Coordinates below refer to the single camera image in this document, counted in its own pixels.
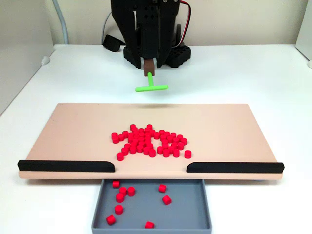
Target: red block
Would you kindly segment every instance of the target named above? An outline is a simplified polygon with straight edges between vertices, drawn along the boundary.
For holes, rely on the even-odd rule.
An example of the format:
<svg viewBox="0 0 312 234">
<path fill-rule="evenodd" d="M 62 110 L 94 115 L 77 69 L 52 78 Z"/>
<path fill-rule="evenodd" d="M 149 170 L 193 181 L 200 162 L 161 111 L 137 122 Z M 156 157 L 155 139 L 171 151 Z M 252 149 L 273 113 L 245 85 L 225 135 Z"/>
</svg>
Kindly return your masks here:
<svg viewBox="0 0 312 234">
<path fill-rule="evenodd" d="M 149 148 L 149 147 L 145 147 L 145 148 L 143 149 L 143 153 L 144 153 L 145 155 L 149 155 L 149 154 L 150 154 L 150 148 Z"/>
<path fill-rule="evenodd" d="M 190 150 L 186 150 L 184 153 L 185 158 L 191 158 L 192 152 Z"/>
<path fill-rule="evenodd" d="M 155 132 L 154 133 L 154 139 L 158 140 L 160 138 L 160 133 Z"/>
<path fill-rule="evenodd" d="M 159 187 L 158 187 L 158 191 L 160 192 L 160 193 L 165 193 L 166 192 L 166 189 L 167 189 L 167 187 L 166 187 L 166 185 L 160 185 Z"/>
<path fill-rule="evenodd" d="M 133 131 L 134 128 L 136 128 L 136 125 L 135 124 L 131 124 L 130 125 L 130 130 Z"/>
<path fill-rule="evenodd" d="M 169 146 L 168 147 L 169 153 L 172 155 L 174 153 L 174 147 L 173 146 Z"/>
<path fill-rule="evenodd" d="M 183 143 L 184 145 L 187 145 L 187 138 L 182 138 L 181 143 Z"/>
<path fill-rule="evenodd" d="M 122 212 L 123 212 L 123 207 L 122 207 L 121 205 L 116 205 L 116 206 L 115 206 L 115 213 L 116 213 L 117 215 L 121 215 Z"/>
<path fill-rule="evenodd" d="M 158 147 L 157 147 L 157 154 L 162 155 L 163 150 L 164 150 L 163 147 L 158 146 Z"/>
<path fill-rule="evenodd" d="M 116 195 L 116 201 L 117 202 L 119 202 L 119 203 L 121 203 L 121 202 L 123 202 L 123 198 L 124 198 L 125 196 L 123 195 L 123 194 L 117 194 Z"/>
<path fill-rule="evenodd" d="M 117 154 L 117 160 L 118 161 L 123 161 L 123 153 L 118 153 Z"/>
<path fill-rule="evenodd" d="M 173 137 L 172 136 L 167 136 L 167 141 L 168 141 L 168 143 L 172 143 Z"/>
<path fill-rule="evenodd" d="M 179 139 L 179 141 L 181 141 L 181 139 L 183 138 L 183 135 L 182 135 L 182 134 L 179 134 L 179 135 L 177 135 L 176 137 Z"/>
<path fill-rule="evenodd" d="M 116 223 L 116 218 L 113 215 L 111 215 L 106 218 L 106 221 L 108 225 L 113 225 L 114 223 Z"/>
<path fill-rule="evenodd" d="M 153 229 L 154 228 L 154 223 L 152 223 L 152 222 L 146 222 L 146 224 L 145 224 L 145 228 L 146 229 Z"/>
<path fill-rule="evenodd" d="M 119 139 L 119 141 L 123 141 L 125 139 L 125 137 L 123 136 L 123 134 L 119 134 L 118 139 Z"/>
<path fill-rule="evenodd" d="M 143 152 L 143 146 L 142 145 L 138 145 L 137 147 L 136 147 L 136 151 L 138 152 L 138 153 L 142 153 Z"/>
<path fill-rule="evenodd" d="M 173 141 L 173 143 L 176 143 L 176 144 L 178 144 L 180 142 L 179 138 L 177 138 L 177 137 L 174 137 L 172 141 Z"/>
<path fill-rule="evenodd" d="M 169 157 L 169 150 L 168 149 L 164 149 L 163 152 L 162 152 L 162 155 L 164 157 Z"/>
<path fill-rule="evenodd" d="M 177 148 L 178 148 L 178 150 L 184 150 L 184 144 L 180 142 L 180 143 L 177 145 Z"/>
<path fill-rule="evenodd" d="M 124 196 L 126 196 L 126 195 L 127 195 L 127 189 L 124 188 L 124 187 L 121 187 L 121 188 L 119 189 L 119 193 L 122 194 L 122 195 L 124 195 Z"/>
<path fill-rule="evenodd" d="M 113 143 L 118 144 L 119 143 L 119 138 L 117 136 L 112 137 Z"/>
<path fill-rule="evenodd" d="M 179 157 L 180 156 L 180 150 L 175 149 L 174 150 L 174 157 Z"/>
<path fill-rule="evenodd" d="M 122 134 L 124 138 L 128 138 L 129 135 L 128 131 L 123 131 Z"/>
<path fill-rule="evenodd" d="M 150 150 L 149 155 L 150 155 L 150 157 L 155 157 L 156 156 L 156 150 Z"/>
<path fill-rule="evenodd" d="M 119 188 L 119 181 L 118 181 L 118 180 L 114 180 L 114 181 L 113 181 L 113 188 L 114 188 L 114 189 Z"/>
<path fill-rule="evenodd" d="M 175 149 L 177 149 L 177 144 L 176 143 L 172 143 L 171 146 L 174 147 Z"/>
<path fill-rule="evenodd" d="M 169 145 L 167 143 L 162 143 L 161 146 L 165 150 L 169 148 Z"/>
<path fill-rule="evenodd" d="M 137 152 L 137 148 L 136 146 L 131 146 L 130 149 L 129 149 L 129 152 L 134 155 L 136 152 Z"/>
<path fill-rule="evenodd" d="M 128 152 L 129 152 L 129 148 L 122 148 L 121 149 L 121 152 L 124 156 L 128 155 Z"/>
<path fill-rule="evenodd" d="M 171 198 L 168 196 L 168 195 L 165 195 L 163 198 L 162 198 L 162 201 L 165 203 L 165 205 L 169 205 L 172 201 L 171 201 Z"/>
<path fill-rule="evenodd" d="M 128 196 L 134 196 L 136 193 L 136 190 L 134 189 L 134 187 L 129 187 L 127 190 L 127 194 Z"/>
</svg>

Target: white table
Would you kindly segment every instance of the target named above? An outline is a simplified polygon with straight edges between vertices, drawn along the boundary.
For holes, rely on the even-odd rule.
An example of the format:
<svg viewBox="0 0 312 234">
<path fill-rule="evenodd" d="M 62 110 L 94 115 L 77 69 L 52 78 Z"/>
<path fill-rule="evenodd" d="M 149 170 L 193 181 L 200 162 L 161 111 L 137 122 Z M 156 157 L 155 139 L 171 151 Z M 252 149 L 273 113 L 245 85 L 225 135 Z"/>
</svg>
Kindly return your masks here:
<svg viewBox="0 0 312 234">
<path fill-rule="evenodd" d="M 207 181 L 214 234 L 307 233 L 312 210 L 312 70 L 293 45 L 192 47 L 179 69 L 156 70 L 169 90 L 136 93 L 143 71 L 99 45 L 56 45 L 0 117 L 0 233 L 91 233 L 100 180 L 18 176 L 59 102 L 248 103 L 281 181 Z"/>
</svg>

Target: gray bin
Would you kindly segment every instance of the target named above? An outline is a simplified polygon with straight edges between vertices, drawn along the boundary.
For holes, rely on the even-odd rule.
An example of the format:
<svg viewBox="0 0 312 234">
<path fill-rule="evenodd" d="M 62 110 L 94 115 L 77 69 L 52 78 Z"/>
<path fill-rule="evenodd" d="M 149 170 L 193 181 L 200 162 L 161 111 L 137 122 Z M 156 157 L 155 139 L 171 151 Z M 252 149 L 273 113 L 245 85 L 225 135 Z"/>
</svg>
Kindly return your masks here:
<svg viewBox="0 0 312 234">
<path fill-rule="evenodd" d="M 211 233 L 211 221 L 204 180 L 201 179 L 121 179 L 120 187 L 134 187 L 134 196 L 125 196 L 122 203 L 116 202 L 118 189 L 113 180 L 103 180 L 92 222 L 93 234 L 159 233 L 196 234 Z M 160 193 L 160 184 L 167 186 Z M 162 202 L 164 195 L 172 203 Z M 116 205 L 123 206 L 123 214 L 115 214 Z M 114 215 L 116 223 L 109 226 L 106 217 Z M 147 221 L 155 224 L 154 229 L 145 229 Z"/>
</svg>

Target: wooden board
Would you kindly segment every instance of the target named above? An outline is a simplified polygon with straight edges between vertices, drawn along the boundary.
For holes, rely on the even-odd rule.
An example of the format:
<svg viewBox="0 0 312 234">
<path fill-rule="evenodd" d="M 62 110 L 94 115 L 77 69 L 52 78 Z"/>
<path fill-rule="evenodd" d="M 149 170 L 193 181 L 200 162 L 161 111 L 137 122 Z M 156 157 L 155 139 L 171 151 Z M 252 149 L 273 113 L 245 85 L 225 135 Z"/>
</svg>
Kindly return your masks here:
<svg viewBox="0 0 312 234">
<path fill-rule="evenodd" d="M 130 124 L 183 134 L 192 158 L 116 154 L 111 133 Z M 159 140 L 153 140 L 155 146 Z M 109 161 L 115 173 L 20 171 L 21 178 L 203 178 L 280 179 L 282 174 L 187 173 L 191 162 L 276 162 L 247 104 L 72 104 L 60 103 L 27 160 Z"/>
</svg>

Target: black edge guard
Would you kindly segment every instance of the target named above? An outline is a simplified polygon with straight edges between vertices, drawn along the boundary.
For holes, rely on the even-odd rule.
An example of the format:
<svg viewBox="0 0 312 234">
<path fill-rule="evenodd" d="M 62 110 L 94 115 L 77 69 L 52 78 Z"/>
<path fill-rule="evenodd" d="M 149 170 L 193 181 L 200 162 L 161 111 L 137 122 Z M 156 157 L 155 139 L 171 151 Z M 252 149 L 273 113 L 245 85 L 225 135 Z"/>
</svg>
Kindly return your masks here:
<svg viewBox="0 0 312 234">
<path fill-rule="evenodd" d="M 281 162 L 192 162 L 186 172 L 281 174 L 284 168 Z"/>
<path fill-rule="evenodd" d="M 18 167 L 31 172 L 115 172 L 107 161 L 20 160 Z"/>
</svg>

